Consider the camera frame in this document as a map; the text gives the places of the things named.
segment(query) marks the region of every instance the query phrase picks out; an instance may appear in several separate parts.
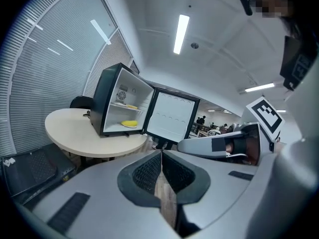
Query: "black mini fridge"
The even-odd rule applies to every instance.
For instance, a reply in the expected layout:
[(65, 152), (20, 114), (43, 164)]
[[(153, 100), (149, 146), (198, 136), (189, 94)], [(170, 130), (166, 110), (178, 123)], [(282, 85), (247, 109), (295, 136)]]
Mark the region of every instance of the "black mini fridge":
[(98, 135), (146, 133), (178, 143), (188, 138), (199, 99), (155, 88), (122, 63), (103, 70), (91, 123)]

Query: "vertical blinds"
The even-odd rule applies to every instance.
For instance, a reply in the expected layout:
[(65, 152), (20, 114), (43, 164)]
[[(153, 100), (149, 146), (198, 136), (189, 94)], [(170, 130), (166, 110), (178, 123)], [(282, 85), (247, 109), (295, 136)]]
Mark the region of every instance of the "vertical blinds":
[(117, 30), (111, 38), (111, 45), (105, 45), (95, 61), (85, 85), (83, 95), (87, 97), (94, 96), (96, 86), (104, 69), (120, 62), (129, 66), (131, 61), (132, 57), (126, 48), (120, 32)]
[(107, 36), (116, 31), (101, 0), (31, 0), (20, 13), (0, 53), (0, 155), (51, 143), (46, 116), (83, 93), (105, 49), (104, 60), (130, 61), (120, 33), (104, 46), (93, 19)]

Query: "fluorescent light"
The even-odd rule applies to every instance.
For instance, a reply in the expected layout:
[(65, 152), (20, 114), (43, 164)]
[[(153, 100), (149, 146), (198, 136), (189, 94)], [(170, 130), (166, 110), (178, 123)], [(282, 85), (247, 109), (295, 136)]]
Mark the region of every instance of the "fluorescent light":
[(61, 42), (60, 40), (57, 40), (59, 43), (61, 43), (63, 46), (65, 46), (65, 47), (67, 47), (69, 50), (72, 50), (73, 51), (73, 49), (71, 49), (68, 45), (66, 45), (65, 43), (63, 43), (63, 42)]
[(177, 33), (176, 33), (176, 40), (175, 40), (175, 46), (174, 46), (174, 53), (176, 53), (176, 54), (180, 53), (181, 46), (183, 45), (188, 21), (189, 21), (188, 16), (185, 16), (182, 14), (179, 16)]
[(56, 53), (56, 54), (59, 55), (59, 53), (57, 53), (56, 51), (54, 51), (54, 50), (52, 50), (52, 49), (50, 49), (50, 48), (48, 48), (48, 50), (53, 51), (54, 53)]
[(36, 40), (34, 40), (34, 39), (30, 38), (30, 37), (28, 37), (28, 39), (30, 39), (31, 41), (34, 41), (34, 42), (36, 42)]
[(92, 25), (95, 27), (96, 31), (99, 32), (99, 34), (102, 36), (102, 38), (104, 39), (104, 41), (110, 45), (111, 42), (109, 40), (109, 38), (106, 36), (106, 34), (103, 32), (103, 30), (100, 28), (100, 26), (98, 25), (98, 23), (96, 22), (96, 20), (91, 20)]
[(34, 22), (32, 19), (27, 18), (26, 21), (28, 21), (28, 22), (29, 22), (30, 24), (32, 24), (32, 25), (35, 25), (35, 26), (36, 26), (37, 28), (39, 28), (40, 30), (43, 30), (43, 28), (40, 27), (39, 25), (35, 24), (35, 22)]
[(267, 89), (267, 88), (273, 88), (275, 86), (275, 84), (273, 83), (269, 83), (269, 84), (265, 84), (265, 85), (261, 85), (261, 86), (257, 86), (257, 87), (253, 87), (253, 88), (249, 88), (249, 89), (245, 89), (246, 92), (251, 92), (251, 91), (256, 91), (256, 90), (263, 90), (263, 89)]

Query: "black chair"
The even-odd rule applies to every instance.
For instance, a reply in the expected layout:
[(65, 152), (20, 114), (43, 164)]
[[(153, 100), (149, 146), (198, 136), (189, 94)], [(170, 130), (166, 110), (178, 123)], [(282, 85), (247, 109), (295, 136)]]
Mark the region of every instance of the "black chair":
[(91, 109), (93, 106), (93, 98), (78, 96), (72, 100), (70, 108)]
[[(4, 165), (6, 159), (15, 163)], [(9, 195), (20, 204), (53, 190), (75, 174), (76, 166), (54, 143), (25, 153), (2, 156), (1, 174)]]

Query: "fridge door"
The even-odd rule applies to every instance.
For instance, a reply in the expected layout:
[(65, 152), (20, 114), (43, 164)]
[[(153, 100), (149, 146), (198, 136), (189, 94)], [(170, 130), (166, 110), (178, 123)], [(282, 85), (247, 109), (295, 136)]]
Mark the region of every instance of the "fridge door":
[(197, 98), (156, 88), (144, 133), (179, 143), (189, 136), (198, 104)]

